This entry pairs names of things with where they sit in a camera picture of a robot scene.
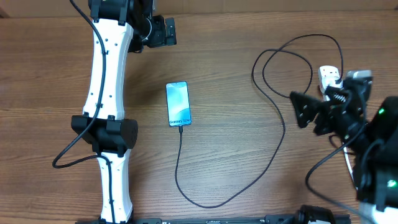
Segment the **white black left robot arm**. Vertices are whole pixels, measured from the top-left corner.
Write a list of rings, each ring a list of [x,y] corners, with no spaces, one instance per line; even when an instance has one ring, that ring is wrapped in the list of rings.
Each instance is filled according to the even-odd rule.
[[[124,111],[124,76],[129,53],[177,43],[172,18],[155,16],[154,0],[89,1],[93,65],[88,96],[72,129],[91,145],[98,161],[103,195],[96,223],[132,223],[129,157],[138,125]]]

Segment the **white power strip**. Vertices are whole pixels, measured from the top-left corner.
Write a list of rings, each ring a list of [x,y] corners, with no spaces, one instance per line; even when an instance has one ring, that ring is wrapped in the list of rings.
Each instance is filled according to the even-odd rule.
[[[318,69],[319,86],[320,86],[320,81],[323,77],[337,77],[341,80],[338,69],[331,65],[324,65]],[[323,94],[323,93],[322,93],[322,97],[323,97],[323,101],[328,99],[328,97],[325,96],[325,94]],[[351,163],[349,160],[348,149],[346,147],[343,149],[343,153],[344,153],[344,157],[345,157],[346,166],[348,168],[348,172],[351,176],[351,180],[352,180],[352,182],[354,182],[353,169],[352,169],[352,166],[351,166]]]

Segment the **Samsung Galaxy smartphone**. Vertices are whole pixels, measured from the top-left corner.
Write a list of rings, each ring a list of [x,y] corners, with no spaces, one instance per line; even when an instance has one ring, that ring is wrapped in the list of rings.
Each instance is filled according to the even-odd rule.
[[[187,82],[167,83],[165,89],[169,126],[191,125],[192,116]]]

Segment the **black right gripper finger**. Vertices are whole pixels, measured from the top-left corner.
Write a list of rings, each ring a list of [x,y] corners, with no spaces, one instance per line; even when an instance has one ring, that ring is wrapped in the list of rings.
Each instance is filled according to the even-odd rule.
[[[294,107],[299,128],[306,128],[324,106],[324,102],[296,91],[292,91],[289,98]]]
[[[328,97],[324,101],[324,105],[343,105],[347,106],[350,103],[350,91],[343,88],[328,86],[325,90],[325,96]]]

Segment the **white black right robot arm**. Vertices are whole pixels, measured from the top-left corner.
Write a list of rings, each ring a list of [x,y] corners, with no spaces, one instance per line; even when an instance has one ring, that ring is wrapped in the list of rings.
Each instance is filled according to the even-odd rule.
[[[296,91],[290,100],[300,128],[314,122],[316,135],[333,133],[342,142],[309,173],[344,148],[352,149],[359,210],[350,211],[365,223],[391,223],[397,217],[397,97],[385,98],[368,121],[366,102],[372,82],[372,78],[346,78],[342,88],[326,88],[328,101]]]

